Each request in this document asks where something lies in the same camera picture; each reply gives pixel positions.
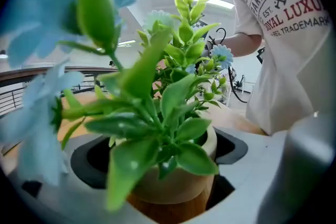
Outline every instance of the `white t-shirt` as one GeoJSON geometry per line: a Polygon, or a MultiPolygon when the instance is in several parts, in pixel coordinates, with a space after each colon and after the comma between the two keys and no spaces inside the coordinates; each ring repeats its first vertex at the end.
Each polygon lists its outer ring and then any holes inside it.
{"type": "Polygon", "coordinates": [[[234,4],[235,33],[262,35],[265,40],[248,119],[272,135],[326,109],[330,102],[320,88],[326,87],[321,84],[328,79],[328,50],[322,53],[321,47],[333,39],[331,18],[321,0],[234,0],[234,4]]]}

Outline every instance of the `metal railing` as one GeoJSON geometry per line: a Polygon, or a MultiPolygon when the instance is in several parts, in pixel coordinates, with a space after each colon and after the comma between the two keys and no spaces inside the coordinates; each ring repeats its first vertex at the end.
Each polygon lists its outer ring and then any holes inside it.
{"type": "MultiPolygon", "coordinates": [[[[22,96],[25,88],[29,85],[34,76],[45,73],[47,70],[48,68],[30,68],[0,73],[0,89],[1,87],[14,84],[23,86],[0,93],[0,118],[8,112],[22,107],[22,96]]],[[[71,89],[72,92],[76,94],[94,91],[95,84],[99,85],[102,90],[106,92],[104,86],[96,80],[96,76],[101,73],[115,72],[116,70],[110,68],[67,67],[66,71],[80,71],[85,75],[84,81],[79,85],[73,86],[71,89]]]]}

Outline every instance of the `wooden pot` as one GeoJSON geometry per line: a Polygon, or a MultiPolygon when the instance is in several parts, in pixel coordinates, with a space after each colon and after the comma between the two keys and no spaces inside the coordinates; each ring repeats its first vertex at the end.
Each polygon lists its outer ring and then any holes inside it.
{"type": "MultiPolygon", "coordinates": [[[[216,148],[217,136],[214,128],[209,126],[202,149],[214,159],[216,148]]],[[[163,180],[159,180],[159,168],[155,165],[142,177],[132,193],[153,204],[179,204],[197,197],[204,190],[208,177],[193,175],[177,166],[163,180]]]]}

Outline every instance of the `person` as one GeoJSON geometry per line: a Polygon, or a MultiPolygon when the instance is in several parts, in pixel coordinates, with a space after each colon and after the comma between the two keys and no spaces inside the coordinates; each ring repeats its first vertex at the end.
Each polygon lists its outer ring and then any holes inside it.
{"type": "Polygon", "coordinates": [[[114,64],[114,62],[113,62],[113,61],[110,61],[110,64],[109,64],[109,66],[110,66],[111,68],[116,68],[116,65],[114,64]]]}
{"type": "Polygon", "coordinates": [[[327,70],[322,58],[328,53],[322,48],[334,41],[331,18],[321,0],[234,0],[234,4],[235,33],[222,45],[240,57],[265,41],[247,118],[272,135],[316,110],[328,110],[320,83],[312,82],[316,68],[321,73],[327,70]]]}

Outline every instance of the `wooden handrail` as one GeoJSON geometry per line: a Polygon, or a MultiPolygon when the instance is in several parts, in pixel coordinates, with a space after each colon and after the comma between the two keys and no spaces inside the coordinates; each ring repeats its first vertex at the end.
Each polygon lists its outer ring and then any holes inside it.
{"type": "MultiPolygon", "coordinates": [[[[24,82],[24,78],[27,78],[26,81],[28,81],[36,75],[45,74],[49,68],[51,67],[26,68],[26,69],[1,72],[0,87],[24,82]]],[[[65,72],[69,71],[79,71],[82,72],[83,74],[90,74],[90,73],[110,73],[110,72],[116,72],[118,70],[115,68],[106,68],[106,67],[74,67],[74,66],[65,67],[65,72]]]]}

